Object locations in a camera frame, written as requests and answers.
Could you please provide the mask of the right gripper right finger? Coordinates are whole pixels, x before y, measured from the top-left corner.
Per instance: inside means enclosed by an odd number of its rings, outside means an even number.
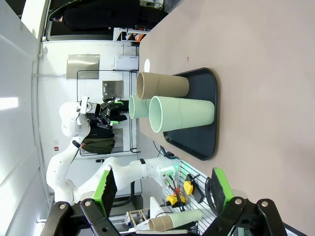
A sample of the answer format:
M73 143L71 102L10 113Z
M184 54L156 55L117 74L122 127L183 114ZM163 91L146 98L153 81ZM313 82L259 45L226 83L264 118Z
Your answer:
M210 193L218 216L209 226L210 236L228 236L233 229L249 230L253 236L285 236L287 232L279 211L270 199L252 203L235 196L223 169L213 168Z

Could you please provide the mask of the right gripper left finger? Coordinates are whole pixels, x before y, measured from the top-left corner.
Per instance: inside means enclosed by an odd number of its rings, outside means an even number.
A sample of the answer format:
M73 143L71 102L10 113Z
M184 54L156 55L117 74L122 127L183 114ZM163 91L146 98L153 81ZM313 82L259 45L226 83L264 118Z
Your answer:
M116 236L117 229L109 220L117 187L112 170L105 171L96 188L96 196L71 205L56 202L50 210L42 236L77 236L90 229L94 236Z

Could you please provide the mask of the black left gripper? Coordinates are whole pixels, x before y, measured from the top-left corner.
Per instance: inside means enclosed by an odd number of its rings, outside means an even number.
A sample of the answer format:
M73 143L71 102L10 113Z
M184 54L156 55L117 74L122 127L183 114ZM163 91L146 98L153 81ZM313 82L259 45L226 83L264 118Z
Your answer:
M115 97L103 98L103 103L92 103L91 120L99 120L98 127L101 128L113 128L114 125L119 124L120 115L107 116L104 114L106 109L115 110L118 109L123 102L117 100Z

